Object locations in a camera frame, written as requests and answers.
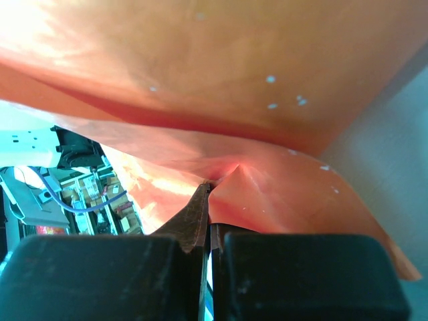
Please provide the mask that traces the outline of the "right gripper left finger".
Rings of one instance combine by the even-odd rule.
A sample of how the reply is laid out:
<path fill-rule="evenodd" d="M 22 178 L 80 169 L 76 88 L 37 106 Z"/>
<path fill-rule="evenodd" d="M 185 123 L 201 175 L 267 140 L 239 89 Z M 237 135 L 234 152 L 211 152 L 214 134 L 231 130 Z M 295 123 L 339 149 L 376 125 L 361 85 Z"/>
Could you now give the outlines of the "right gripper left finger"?
<path fill-rule="evenodd" d="M 1 319 L 203 320 L 210 189 L 150 235 L 24 239 L 1 264 Z"/>

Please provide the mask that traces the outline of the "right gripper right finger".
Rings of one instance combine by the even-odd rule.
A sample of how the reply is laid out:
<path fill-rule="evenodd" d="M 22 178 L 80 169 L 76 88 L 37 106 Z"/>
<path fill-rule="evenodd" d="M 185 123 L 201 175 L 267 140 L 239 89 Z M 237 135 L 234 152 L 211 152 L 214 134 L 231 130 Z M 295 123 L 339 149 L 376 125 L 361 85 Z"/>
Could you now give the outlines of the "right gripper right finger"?
<path fill-rule="evenodd" d="M 384 247 L 365 235 L 211 227 L 216 320 L 408 320 Z"/>

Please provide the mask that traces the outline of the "orange wrapping paper sheet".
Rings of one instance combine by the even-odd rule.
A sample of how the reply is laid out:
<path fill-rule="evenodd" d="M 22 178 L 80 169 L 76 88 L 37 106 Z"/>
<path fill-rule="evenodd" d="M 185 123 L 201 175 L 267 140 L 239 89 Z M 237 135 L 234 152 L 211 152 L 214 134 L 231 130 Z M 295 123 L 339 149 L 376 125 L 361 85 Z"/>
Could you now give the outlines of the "orange wrapping paper sheet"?
<path fill-rule="evenodd" d="M 106 147 L 150 229 L 214 184 L 214 223 L 377 239 L 318 156 L 427 43 L 426 1 L 2 1 L 1 98 Z"/>

